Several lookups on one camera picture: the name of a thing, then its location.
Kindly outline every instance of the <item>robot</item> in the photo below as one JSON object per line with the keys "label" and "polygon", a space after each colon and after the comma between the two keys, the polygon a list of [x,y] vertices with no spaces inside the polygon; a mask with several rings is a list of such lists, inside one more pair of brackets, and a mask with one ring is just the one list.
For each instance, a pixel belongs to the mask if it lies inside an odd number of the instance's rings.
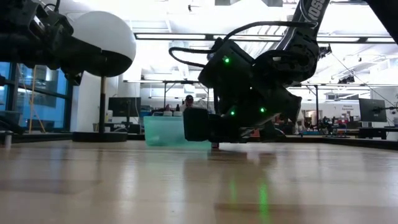
{"label": "robot", "polygon": [[[192,108],[184,111],[185,138],[188,141],[247,142],[255,129],[262,137],[276,138],[271,120],[285,114],[296,122],[301,97],[287,91],[309,79],[317,62],[325,56],[317,44],[317,34],[330,0],[300,0],[292,22],[254,22],[237,28],[224,39],[217,39],[211,50],[169,49],[177,61],[203,67],[198,79],[214,89],[217,114]],[[397,41],[397,27],[391,21],[398,8],[395,1],[368,0],[391,36]],[[288,26],[285,37],[274,50],[252,58],[229,38],[254,26]],[[174,51],[208,54],[206,65],[187,62],[173,55]]]}
{"label": "robot", "polygon": [[[136,56],[135,37],[122,19],[108,12],[88,12],[72,27],[58,13],[59,5],[60,0],[44,7],[35,0],[2,0],[0,61],[23,63],[29,68],[36,65],[52,70],[60,68],[74,85],[80,85],[83,72],[101,77],[99,131],[88,135],[115,141],[116,137],[105,136],[116,134],[104,132],[106,78],[120,75],[131,66]],[[24,132],[3,116],[0,126],[13,133]]]}

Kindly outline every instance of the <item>white spherical robot head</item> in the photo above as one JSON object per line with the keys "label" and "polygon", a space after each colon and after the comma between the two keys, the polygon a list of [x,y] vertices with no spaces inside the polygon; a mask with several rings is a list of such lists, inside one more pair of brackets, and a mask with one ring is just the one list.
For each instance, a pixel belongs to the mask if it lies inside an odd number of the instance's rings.
{"label": "white spherical robot head", "polygon": [[73,23],[73,28],[75,38],[102,49],[101,55],[93,55],[94,62],[90,63],[88,71],[93,75],[120,75],[131,66],[136,57],[134,34],[130,27],[114,14],[87,12]]}

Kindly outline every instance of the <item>translucent plastic container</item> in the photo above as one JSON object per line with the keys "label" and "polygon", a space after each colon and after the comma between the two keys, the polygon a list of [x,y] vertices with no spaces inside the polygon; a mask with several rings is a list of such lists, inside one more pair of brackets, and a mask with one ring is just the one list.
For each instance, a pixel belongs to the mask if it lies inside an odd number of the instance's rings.
{"label": "translucent plastic container", "polygon": [[209,141],[188,142],[184,136],[182,117],[145,116],[145,142],[148,146],[211,147]]}

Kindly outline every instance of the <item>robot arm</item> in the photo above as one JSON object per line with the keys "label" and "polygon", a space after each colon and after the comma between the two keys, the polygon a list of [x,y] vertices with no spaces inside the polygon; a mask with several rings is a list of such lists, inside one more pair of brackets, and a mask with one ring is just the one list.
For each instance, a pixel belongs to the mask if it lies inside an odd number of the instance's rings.
{"label": "robot arm", "polygon": [[[312,77],[323,54],[317,35],[330,0],[300,0],[291,23],[255,22],[240,27],[218,39],[209,51],[171,48],[171,56],[182,63],[203,67],[198,79],[215,93],[217,115],[196,109],[184,112],[185,138],[189,141],[209,139],[214,142],[244,142],[256,128],[264,128],[280,113],[295,122],[301,97],[292,95],[287,87]],[[398,4],[388,0],[368,0],[378,18],[396,38],[396,25],[388,16],[395,14]],[[397,6],[383,15],[388,4]],[[274,50],[252,58],[228,37],[252,26],[290,26]],[[208,63],[186,62],[172,55],[174,50],[208,54]]]}
{"label": "robot arm", "polygon": [[101,49],[72,36],[67,18],[45,11],[32,0],[5,0],[0,5],[0,61],[24,63],[33,68],[61,68],[75,85],[83,71],[101,63]]}

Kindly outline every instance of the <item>blue window glass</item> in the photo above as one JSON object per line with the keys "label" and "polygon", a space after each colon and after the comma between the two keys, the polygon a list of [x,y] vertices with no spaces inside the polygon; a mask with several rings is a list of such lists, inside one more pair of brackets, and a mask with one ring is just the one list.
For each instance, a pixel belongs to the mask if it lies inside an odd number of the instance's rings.
{"label": "blue window glass", "polygon": [[[20,68],[19,84],[33,85],[34,70],[25,65],[20,65]],[[36,66],[35,88],[66,95],[67,83],[61,70],[50,70],[43,65]]]}
{"label": "blue window glass", "polygon": [[[18,89],[17,111],[21,113],[22,127],[29,127],[30,122],[30,104],[32,92],[22,88]],[[64,128],[63,120],[65,118],[65,99],[55,96],[34,93],[34,110],[32,116],[32,127],[41,129],[39,119],[46,131],[53,128]]]}
{"label": "blue window glass", "polygon": [[10,76],[10,63],[8,62],[0,62],[0,75],[6,77],[7,79]]}
{"label": "blue window glass", "polygon": [[8,86],[0,86],[0,111],[6,110]]}

